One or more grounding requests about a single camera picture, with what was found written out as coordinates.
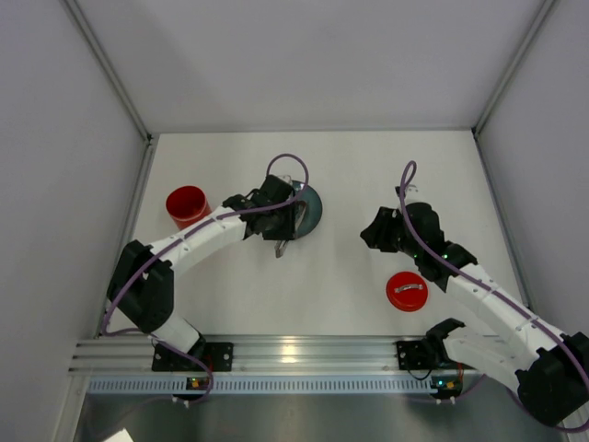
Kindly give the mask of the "red round lid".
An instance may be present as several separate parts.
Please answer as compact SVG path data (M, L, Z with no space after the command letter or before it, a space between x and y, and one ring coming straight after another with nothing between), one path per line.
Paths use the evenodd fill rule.
M399 272L387 281L386 294L393 307L404 312L414 312L425 306L429 289L424 279L418 274Z

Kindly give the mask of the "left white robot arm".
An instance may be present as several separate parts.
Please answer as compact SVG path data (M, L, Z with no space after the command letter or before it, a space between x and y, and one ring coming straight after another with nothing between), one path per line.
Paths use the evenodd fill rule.
M193 358L205 346L202 334L176 308L176 280L225 247L260 235L276 239L295 231L295 189L288 176L267 175L249 195L227 198L209 215L151 244L133 240L122 250L111 277L106 320L118 309L133 326Z

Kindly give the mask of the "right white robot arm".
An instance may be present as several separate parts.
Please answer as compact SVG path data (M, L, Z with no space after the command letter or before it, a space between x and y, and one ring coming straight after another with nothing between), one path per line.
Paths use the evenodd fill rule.
M434 325L419 340L430 369L461 363L504 385L543 425L554 427L588 402L588 338L547 324L502 292L474 255L445 239L439 216L423 202L379 208L360 234L371 249L410 256L422 277L475 314L496 334L483 337L460 320Z

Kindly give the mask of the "metal serving tongs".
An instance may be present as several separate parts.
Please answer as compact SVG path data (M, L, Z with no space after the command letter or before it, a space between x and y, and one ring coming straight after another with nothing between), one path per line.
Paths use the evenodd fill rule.
M281 209L282 223L278 230L274 245L274 254L277 259L282 258L290 242L304 236L306 221L310 215L310 205L307 185L302 181L294 180L293 196L297 199Z

